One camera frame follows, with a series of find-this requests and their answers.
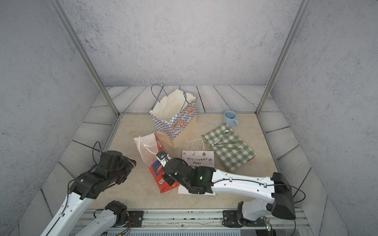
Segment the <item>white happy every day bag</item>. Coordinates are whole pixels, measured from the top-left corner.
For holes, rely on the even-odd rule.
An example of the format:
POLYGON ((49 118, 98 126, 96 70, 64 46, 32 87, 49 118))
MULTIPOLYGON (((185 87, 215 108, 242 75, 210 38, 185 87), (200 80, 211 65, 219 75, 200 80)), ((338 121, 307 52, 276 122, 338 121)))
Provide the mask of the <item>white happy every day bag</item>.
MULTIPOLYGON (((211 167, 215 168, 215 157, 212 150, 205 150, 205 143, 202 138, 197 138, 192 142, 191 150, 182 151, 182 159, 192 168, 195 167, 211 167), (202 148, 197 149, 196 141, 202 143, 202 148)), ((203 178, 206 177, 206 173, 198 171, 196 174, 195 185, 200 185, 203 182, 203 178)), ((189 191, 183 187, 179 186, 178 194, 191 195, 189 191)))

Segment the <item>red and white paper bag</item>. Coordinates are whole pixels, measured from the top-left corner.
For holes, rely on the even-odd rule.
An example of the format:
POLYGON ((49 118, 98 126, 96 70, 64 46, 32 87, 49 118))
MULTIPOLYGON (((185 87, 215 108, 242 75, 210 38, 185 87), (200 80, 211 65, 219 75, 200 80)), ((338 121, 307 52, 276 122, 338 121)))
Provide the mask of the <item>red and white paper bag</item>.
POLYGON ((174 182, 172 185, 170 185, 162 177, 162 175, 164 175, 164 170, 161 163, 158 161, 156 154, 161 150, 165 151, 166 153, 168 152, 157 135, 152 133, 143 137, 136 137, 133 140, 137 150, 140 153, 141 159, 150 169, 151 174, 159 187, 160 193, 165 193, 179 187, 179 183, 174 182))

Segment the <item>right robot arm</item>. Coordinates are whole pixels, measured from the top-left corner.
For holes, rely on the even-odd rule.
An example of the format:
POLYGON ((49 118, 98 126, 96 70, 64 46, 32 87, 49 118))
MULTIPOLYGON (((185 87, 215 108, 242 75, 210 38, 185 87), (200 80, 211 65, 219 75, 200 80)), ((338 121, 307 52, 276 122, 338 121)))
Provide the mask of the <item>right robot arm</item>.
POLYGON ((292 189, 281 173, 271 177, 248 177, 227 173, 211 167, 191 167, 179 158, 159 158, 169 184, 179 183, 189 193, 231 193, 252 197, 249 202, 240 202, 237 220, 256 221, 267 215, 283 220, 295 220, 292 189))

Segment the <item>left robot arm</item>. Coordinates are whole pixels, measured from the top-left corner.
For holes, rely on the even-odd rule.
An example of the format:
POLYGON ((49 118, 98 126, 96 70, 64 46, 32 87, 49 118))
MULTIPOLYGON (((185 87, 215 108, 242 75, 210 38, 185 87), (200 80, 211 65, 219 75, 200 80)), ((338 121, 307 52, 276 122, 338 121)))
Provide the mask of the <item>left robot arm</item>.
MULTIPOLYGON (((99 162, 80 174, 68 187, 67 196, 42 232, 43 236, 68 236, 83 213, 105 190, 126 181, 136 167, 136 161, 121 152, 109 150, 101 153, 99 162)), ((101 214, 82 229, 80 236, 101 236, 112 227, 131 227, 127 206, 112 201, 101 214)))

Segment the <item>blue checkered paper bag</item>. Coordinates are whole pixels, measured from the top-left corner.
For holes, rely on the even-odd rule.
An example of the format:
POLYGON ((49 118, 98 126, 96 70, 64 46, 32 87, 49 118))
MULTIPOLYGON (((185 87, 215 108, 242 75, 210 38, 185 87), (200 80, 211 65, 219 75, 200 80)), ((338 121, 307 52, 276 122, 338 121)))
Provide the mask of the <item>blue checkered paper bag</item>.
POLYGON ((157 102, 150 111, 156 134, 161 141, 176 148, 197 124, 197 97, 180 89, 167 93, 159 84, 151 88, 156 86, 164 94, 154 96, 157 102))

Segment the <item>green checkered cloth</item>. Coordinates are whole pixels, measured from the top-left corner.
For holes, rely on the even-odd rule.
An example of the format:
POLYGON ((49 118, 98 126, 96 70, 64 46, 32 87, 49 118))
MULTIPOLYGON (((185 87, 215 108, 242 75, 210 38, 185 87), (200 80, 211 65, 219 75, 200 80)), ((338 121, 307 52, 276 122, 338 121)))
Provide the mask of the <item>green checkered cloth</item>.
POLYGON ((223 165, 231 172, 252 160, 257 155, 227 124, 222 124, 203 134, 202 138, 205 144, 215 152, 223 165), (212 146, 225 130, 229 130, 229 134, 224 136, 215 146, 212 146))

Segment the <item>metal spoon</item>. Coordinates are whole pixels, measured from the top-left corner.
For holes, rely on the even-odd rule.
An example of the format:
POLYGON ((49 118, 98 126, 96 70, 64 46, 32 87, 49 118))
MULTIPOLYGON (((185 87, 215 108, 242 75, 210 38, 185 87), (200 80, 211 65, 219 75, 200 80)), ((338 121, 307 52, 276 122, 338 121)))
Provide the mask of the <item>metal spoon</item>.
POLYGON ((227 136, 229 134, 229 130, 225 130, 224 133, 217 139, 212 146, 215 146, 224 136, 227 136))

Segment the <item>light blue mug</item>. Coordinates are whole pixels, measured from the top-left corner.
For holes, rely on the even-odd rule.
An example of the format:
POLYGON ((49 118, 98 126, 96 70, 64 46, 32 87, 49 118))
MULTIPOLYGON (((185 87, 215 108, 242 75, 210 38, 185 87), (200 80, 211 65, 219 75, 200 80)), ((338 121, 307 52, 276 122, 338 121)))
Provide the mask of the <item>light blue mug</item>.
POLYGON ((227 124, 230 127, 238 127, 239 121, 237 120, 237 114, 234 111, 225 111, 222 118, 222 123, 227 124))

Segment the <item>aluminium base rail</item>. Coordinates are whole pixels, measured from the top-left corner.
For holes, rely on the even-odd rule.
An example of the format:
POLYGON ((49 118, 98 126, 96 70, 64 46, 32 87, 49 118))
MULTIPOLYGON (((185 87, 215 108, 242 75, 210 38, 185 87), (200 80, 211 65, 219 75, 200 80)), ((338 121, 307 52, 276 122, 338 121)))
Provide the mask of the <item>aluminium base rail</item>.
POLYGON ((236 209, 144 209, 141 228, 131 228, 133 231, 157 230, 228 230, 228 229, 255 229, 277 231, 300 236, 312 236, 310 224, 303 212, 295 210, 295 220, 284 220, 272 215, 262 216, 265 227, 227 228, 222 225, 223 210, 236 209))

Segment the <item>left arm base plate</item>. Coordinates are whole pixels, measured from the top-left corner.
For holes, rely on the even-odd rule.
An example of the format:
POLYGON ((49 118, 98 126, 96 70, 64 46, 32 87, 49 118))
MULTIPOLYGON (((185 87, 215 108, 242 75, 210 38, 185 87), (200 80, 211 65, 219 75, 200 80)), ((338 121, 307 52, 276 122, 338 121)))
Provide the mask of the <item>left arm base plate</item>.
POLYGON ((128 222, 131 228, 141 228, 143 222, 144 211, 128 210, 128 222))

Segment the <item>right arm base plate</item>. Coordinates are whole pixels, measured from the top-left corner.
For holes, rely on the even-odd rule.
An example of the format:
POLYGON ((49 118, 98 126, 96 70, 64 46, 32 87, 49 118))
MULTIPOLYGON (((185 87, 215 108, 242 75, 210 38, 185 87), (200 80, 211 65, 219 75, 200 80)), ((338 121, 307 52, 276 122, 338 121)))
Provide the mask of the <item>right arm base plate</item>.
POLYGON ((223 210, 222 216, 222 225, 227 228, 265 227, 264 219, 248 220, 242 216, 242 213, 238 213, 237 210, 223 210))

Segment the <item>left metal frame post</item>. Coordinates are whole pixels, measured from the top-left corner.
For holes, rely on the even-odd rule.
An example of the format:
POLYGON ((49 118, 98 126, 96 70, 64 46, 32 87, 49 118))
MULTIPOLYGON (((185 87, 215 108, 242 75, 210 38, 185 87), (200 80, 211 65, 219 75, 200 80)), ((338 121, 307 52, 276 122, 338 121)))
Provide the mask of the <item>left metal frame post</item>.
POLYGON ((83 44, 81 43, 79 37, 77 36, 71 22, 69 21, 60 1, 58 0, 49 0, 48 1, 51 8, 53 9, 54 13, 56 14, 60 24, 62 25, 63 29, 65 30, 66 34, 70 38, 71 42, 73 43, 80 59, 84 63, 85 67, 89 71, 92 79, 96 83, 98 89, 100 90, 101 94, 103 95, 105 101, 110 106, 112 112, 114 115, 118 118, 120 116, 119 110, 116 108, 113 99, 109 95, 109 92, 105 88, 98 72, 96 71, 93 63, 91 62, 87 52, 85 51, 85 48, 83 44))

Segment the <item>metal frame post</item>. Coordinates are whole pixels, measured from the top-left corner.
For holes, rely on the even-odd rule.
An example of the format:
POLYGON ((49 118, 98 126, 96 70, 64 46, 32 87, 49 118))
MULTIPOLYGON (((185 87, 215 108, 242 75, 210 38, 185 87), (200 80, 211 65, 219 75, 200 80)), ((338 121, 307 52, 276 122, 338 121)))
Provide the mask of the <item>metal frame post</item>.
POLYGON ((258 108, 257 108, 257 111, 256 111, 256 115, 257 117, 260 115, 260 113, 262 112, 264 106, 265 106, 265 103, 268 99, 268 96, 278 78, 278 75, 279 75, 279 72, 284 64, 284 61, 290 51, 290 48, 291 48, 291 45, 293 44, 294 40, 295 40, 295 37, 299 31, 299 28, 300 28, 300 25, 305 17, 305 14, 306 14, 306 11, 309 7, 309 4, 310 4, 310 0, 302 0, 301 3, 300 3, 300 6, 299 6, 299 9, 297 11, 297 14, 293 20, 293 23, 290 27, 290 30, 287 34, 287 37, 286 37, 286 40, 284 42, 284 45, 282 47, 282 50, 279 54, 279 57, 276 61, 276 64, 274 66, 274 69, 270 75, 270 78, 266 84, 266 87, 265 87, 265 90, 264 90, 264 93, 262 95, 262 98, 259 102, 259 105, 258 105, 258 108))
POLYGON ((58 0, 49 0, 48 1, 51 8, 53 9, 54 13, 56 14, 60 24, 62 25, 63 29, 65 30, 66 34, 70 38, 71 42, 73 43, 80 59, 84 63, 85 67, 89 71, 92 79, 96 83, 98 89, 100 90, 101 94, 103 95, 105 101, 110 106, 112 112, 114 115, 118 118, 120 116, 119 110, 116 108, 113 99, 109 95, 109 92, 105 88, 98 72, 96 71, 93 63, 91 62, 87 52, 85 51, 85 48, 83 44, 81 43, 79 37, 77 36, 71 22, 69 21, 60 1, 58 0))

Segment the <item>right metal frame post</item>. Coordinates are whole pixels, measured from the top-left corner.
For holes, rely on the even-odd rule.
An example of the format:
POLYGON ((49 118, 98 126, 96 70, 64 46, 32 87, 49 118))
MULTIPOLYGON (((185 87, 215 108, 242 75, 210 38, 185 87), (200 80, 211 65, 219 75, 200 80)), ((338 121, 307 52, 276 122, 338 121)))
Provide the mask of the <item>right metal frame post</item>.
POLYGON ((301 3, 300 3, 300 6, 299 6, 299 9, 297 11, 297 14, 293 20, 293 23, 290 27, 290 30, 287 34, 287 37, 286 37, 286 40, 284 42, 284 45, 282 47, 282 50, 279 54, 279 57, 276 61, 276 64, 274 66, 274 69, 270 75, 270 78, 266 84, 266 87, 265 87, 265 90, 264 90, 264 93, 262 95, 262 98, 259 102, 259 105, 258 105, 258 108, 257 108, 257 111, 256 111, 256 115, 257 117, 260 115, 260 113, 262 112, 264 106, 265 106, 265 103, 268 99, 268 96, 278 78, 278 75, 279 75, 279 72, 284 64, 284 61, 290 51, 290 48, 291 48, 291 45, 293 44, 294 40, 295 40, 295 37, 299 31, 299 28, 300 28, 300 25, 305 17, 305 14, 306 14, 306 11, 309 7, 309 4, 310 4, 310 0, 302 0, 301 3))

